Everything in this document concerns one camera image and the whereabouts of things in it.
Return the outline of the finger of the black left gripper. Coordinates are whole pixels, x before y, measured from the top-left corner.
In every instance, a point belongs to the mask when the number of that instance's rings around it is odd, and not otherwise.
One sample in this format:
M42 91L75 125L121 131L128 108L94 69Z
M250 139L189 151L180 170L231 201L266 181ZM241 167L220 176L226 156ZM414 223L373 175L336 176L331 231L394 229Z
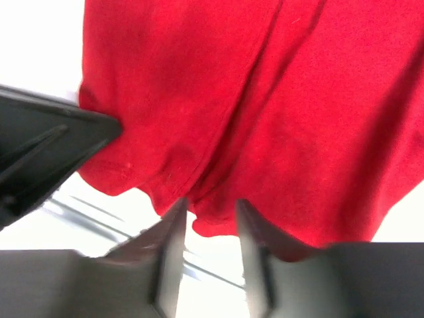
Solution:
M1 86L1 224L37 209L120 135L120 123L108 115Z

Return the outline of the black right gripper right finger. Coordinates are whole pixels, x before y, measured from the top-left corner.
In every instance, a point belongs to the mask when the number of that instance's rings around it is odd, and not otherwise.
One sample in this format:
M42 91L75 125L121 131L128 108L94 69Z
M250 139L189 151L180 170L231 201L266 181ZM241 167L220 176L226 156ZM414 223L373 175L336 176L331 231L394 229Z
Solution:
M251 317L422 317L423 245L355 242L313 248L247 200L237 227Z

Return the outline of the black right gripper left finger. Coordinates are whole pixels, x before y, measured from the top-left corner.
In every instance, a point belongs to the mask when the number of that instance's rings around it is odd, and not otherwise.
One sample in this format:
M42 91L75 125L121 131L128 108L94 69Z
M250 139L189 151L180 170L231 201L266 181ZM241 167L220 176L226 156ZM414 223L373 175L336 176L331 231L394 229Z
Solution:
M73 250L1 252L1 316L174 317L183 272L187 201L97 258Z

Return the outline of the red t shirt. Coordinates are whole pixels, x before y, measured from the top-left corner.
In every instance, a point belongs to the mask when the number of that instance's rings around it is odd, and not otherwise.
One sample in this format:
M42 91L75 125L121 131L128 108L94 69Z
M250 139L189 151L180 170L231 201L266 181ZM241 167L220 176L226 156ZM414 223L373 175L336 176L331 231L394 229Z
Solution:
M311 246L369 241L423 181L422 1L86 1L82 109L122 135L81 169L193 229L246 199Z

